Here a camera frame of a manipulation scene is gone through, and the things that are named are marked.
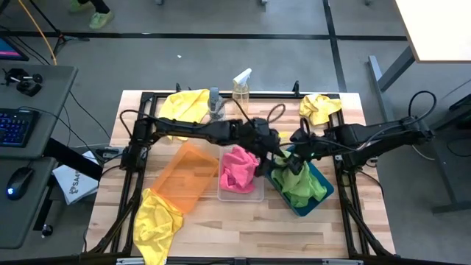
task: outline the shoe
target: shoe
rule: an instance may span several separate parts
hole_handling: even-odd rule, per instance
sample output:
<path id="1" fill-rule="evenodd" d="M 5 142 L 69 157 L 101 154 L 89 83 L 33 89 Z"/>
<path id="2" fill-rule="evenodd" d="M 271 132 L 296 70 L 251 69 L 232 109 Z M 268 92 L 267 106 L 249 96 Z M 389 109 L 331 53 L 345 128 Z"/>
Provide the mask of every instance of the shoe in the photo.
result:
<path id="1" fill-rule="evenodd" d="M 114 18 L 113 12 L 108 12 L 108 14 L 94 13 L 91 17 L 90 28 L 91 29 L 101 29 L 108 22 L 112 21 Z"/>
<path id="2" fill-rule="evenodd" d="M 70 6 L 68 7 L 68 11 L 70 13 L 78 13 L 78 12 L 91 9 L 92 7 L 93 7 L 93 4 L 90 1 L 84 4 L 80 4 L 78 0 L 71 0 Z"/>

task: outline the black keyboard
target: black keyboard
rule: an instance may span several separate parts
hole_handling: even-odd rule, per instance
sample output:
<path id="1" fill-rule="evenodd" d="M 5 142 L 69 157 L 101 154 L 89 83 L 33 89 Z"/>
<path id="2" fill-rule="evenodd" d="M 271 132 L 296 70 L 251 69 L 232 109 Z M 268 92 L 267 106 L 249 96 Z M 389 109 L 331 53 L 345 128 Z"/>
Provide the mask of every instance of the black keyboard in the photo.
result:
<path id="1" fill-rule="evenodd" d="M 25 147 L 38 117 L 35 110 L 0 109 L 0 146 Z"/>

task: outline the computer monitor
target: computer monitor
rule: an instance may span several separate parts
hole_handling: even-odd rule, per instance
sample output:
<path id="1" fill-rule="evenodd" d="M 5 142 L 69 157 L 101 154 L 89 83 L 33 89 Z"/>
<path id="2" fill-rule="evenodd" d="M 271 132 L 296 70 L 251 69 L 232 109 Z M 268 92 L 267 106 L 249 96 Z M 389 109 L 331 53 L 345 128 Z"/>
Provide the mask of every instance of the computer monitor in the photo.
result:
<path id="1" fill-rule="evenodd" d="M 0 37 L 0 60 L 22 60 L 29 58 L 8 39 Z"/>

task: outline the teal plastic bin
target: teal plastic bin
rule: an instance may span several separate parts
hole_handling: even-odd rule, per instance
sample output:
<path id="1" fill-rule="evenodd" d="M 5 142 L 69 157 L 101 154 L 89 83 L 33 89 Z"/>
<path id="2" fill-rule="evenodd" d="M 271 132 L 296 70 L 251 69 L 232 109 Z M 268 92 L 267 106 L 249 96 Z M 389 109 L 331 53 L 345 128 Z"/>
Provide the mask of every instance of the teal plastic bin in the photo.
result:
<path id="1" fill-rule="evenodd" d="M 325 179 L 324 175 L 315 167 L 311 162 L 308 163 L 309 169 L 311 170 L 311 176 L 316 176 L 319 183 L 327 189 L 327 193 L 325 194 L 324 198 L 321 199 L 320 202 L 316 201 L 313 197 L 308 200 L 308 204 L 305 207 L 295 208 L 291 205 L 289 198 L 281 192 L 281 187 L 278 181 L 272 179 L 272 170 L 269 170 L 265 177 L 268 181 L 275 187 L 275 189 L 280 193 L 281 197 L 285 200 L 286 204 L 293 210 L 293 212 L 298 216 L 306 216 L 310 213 L 319 203 L 323 202 L 333 193 L 333 186 L 330 184 L 328 180 Z"/>

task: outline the person's leg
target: person's leg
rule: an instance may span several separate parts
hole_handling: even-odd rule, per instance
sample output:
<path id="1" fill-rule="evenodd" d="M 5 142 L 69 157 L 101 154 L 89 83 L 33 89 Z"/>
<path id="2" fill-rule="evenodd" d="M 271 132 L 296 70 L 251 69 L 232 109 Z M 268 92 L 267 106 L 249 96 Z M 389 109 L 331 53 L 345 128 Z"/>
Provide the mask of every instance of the person's leg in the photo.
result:
<path id="1" fill-rule="evenodd" d="M 95 10 L 98 13 L 108 14 L 110 12 L 110 8 L 108 8 L 108 6 L 105 4 L 103 0 L 80 0 L 80 1 L 85 1 L 85 2 L 90 1 L 95 6 Z"/>
<path id="2" fill-rule="evenodd" d="M 91 17 L 90 28 L 91 29 L 101 29 L 108 22 L 113 20 L 114 14 L 110 11 L 110 8 L 103 2 L 103 0 L 90 0 L 90 2 L 95 6 L 96 12 Z"/>
<path id="3" fill-rule="evenodd" d="M 92 8 L 93 5 L 90 0 L 71 0 L 68 8 L 70 13 L 78 13 Z"/>

